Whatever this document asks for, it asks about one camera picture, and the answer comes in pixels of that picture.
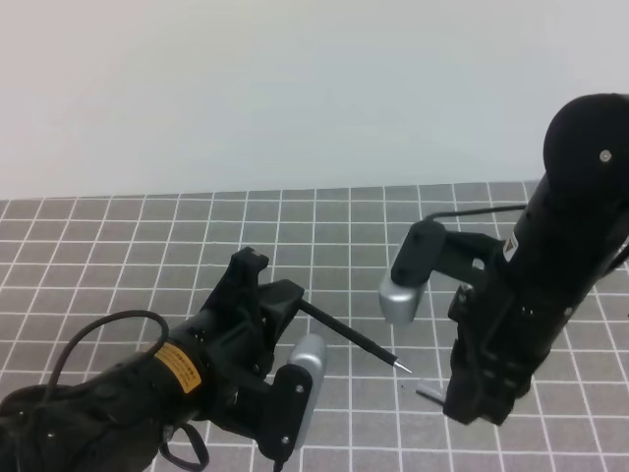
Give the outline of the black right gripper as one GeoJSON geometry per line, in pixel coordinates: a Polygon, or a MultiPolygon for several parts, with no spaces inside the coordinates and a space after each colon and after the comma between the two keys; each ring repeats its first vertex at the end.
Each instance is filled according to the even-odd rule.
{"type": "Polygon", "coordinates": [[[577,220],[520,220],[498,240],[412,227],[412,286],[434,273],[460,282],[448,317],[457,325],[442,412],[501,426],[551,344],[595,282],[595,230],[577,220]]]}

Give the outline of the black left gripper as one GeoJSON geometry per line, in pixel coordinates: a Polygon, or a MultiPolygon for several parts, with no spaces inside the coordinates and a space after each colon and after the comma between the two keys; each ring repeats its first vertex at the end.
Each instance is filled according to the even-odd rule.
{"type": "Polygon", "coordinates": [[[288,279],[259,286],[267,266],[251,247],[234,253],[205,309],[177,326],[166,346],[185,353],[199,373],[191,392],[197,421],[255,441],[265,457],[289,457],[305,408],[295,387],[305,375],[287,361],[272,383],[265,379],[305,289],[288,279]]]}

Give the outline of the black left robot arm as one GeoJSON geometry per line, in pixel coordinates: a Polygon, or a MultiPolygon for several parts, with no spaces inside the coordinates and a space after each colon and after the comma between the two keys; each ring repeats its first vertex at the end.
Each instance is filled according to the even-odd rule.
{"type": "Polygon", "coordinates": [[[260,283],[265,256],[235,253],[200,311],[164,327],[153,346],[76,385],[20,388],[1,403],[5,471],[143,471],[169,457],[183,431],[201,471],[209,455],[196,423],[210,422],[257,443],[281,470],[301,446],[315,403],[317,373],[298,362],[275,368],[274,350],[297,315],[301,286],[260,283]]]}

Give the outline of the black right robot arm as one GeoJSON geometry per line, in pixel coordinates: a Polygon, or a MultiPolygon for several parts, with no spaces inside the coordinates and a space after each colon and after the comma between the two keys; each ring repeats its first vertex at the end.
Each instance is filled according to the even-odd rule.
{"type": "Polygon", "coordinates": [[[596,282],[626,257],[628,98],[576,98],[551,120],[545,173],[511,235],[414,224],[393,271],[418,288],[434,272],[460,281],[448,311],[457,334],[443,413],[505,421],[596,282]]]}

